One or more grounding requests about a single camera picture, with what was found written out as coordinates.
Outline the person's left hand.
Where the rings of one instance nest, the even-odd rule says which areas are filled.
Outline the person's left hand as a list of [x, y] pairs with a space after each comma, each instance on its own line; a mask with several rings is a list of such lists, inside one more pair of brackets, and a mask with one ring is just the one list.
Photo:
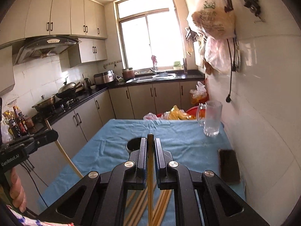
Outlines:
[[15, 208], [18, 208], [21, 213], [24, 213], [27, 207], [27, 198], [15, 168], [12, 168], [11, 170], [10, 180], [10, 197], [12, 198], [12, 205], [15, 206]]

